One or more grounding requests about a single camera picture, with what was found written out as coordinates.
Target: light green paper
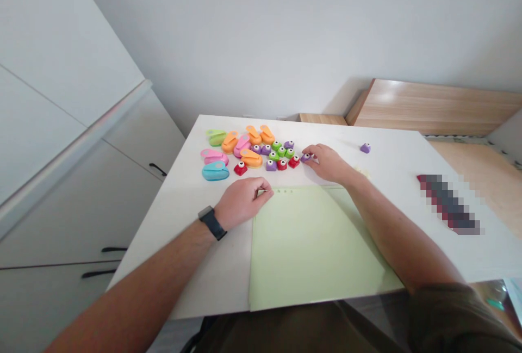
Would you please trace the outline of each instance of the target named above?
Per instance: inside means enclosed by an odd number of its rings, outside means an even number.
[[[254,218],[251,311],[401,288],[342,187],[275,189]]]

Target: cabinet handle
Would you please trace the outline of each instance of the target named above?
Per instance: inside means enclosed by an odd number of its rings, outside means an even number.
[[[155,165],[155,163],[150,163],[149,166],[153,166],[154,168],[157,168],[158,170],[160,170],[162,176],[167,176],[167,173],[164,170],[162,170],[160,167]]]
[[[125,247],[105,247],[102,248],[102,252],[113,252],[113,251],[127,251]]]
[[[96,277],[97,275],[102,275],[102,274],[114,274],[114,273],[116,273],[116,269],[104,270],[104,271],[90,271],[88,273],[82,274],[82,279]]]

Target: blue craft punch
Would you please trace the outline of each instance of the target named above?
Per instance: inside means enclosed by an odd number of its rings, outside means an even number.
[[[228,168],[222,161],[217,161],[205,165],[201,173],[203,174],[203,177],[209,182],[223,180],[230,175],[230,173],[228,172]]]

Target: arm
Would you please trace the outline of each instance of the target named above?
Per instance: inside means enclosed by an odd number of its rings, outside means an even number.
[[[305,162],[318,176],[339,183],[348,191],[377,247],[410,293],[434,283],[465,283],[428,235],[336,151],[318,144],[308,146],[303,153],[312,153],[319,159],[319,163]]]
[[[257,197],[258,189],[266,191]],[[273,194],[264,178],[238,180],[214,208],[215,216],[229,231],[254,217]],[[215,242],[196,220],[82,313],[46,352],[145,352]]]

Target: hand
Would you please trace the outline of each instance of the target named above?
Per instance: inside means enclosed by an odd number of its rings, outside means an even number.
[[[257,190],[265,190],[257,196]],[[240,179],[232,183],[214,208],[214,215],[225,231],[254,217],[274,195],[265,178]]]
[[[310,145],[304,148],[303,153],[313,154],[319,159],[319,163],[312,159],[304,163],[312,168],[317,176],[324,180],[344,185],[349,181],[350,176],[356,172],[356,170],[350,167],[348,163],[329,146],[323,144]]]

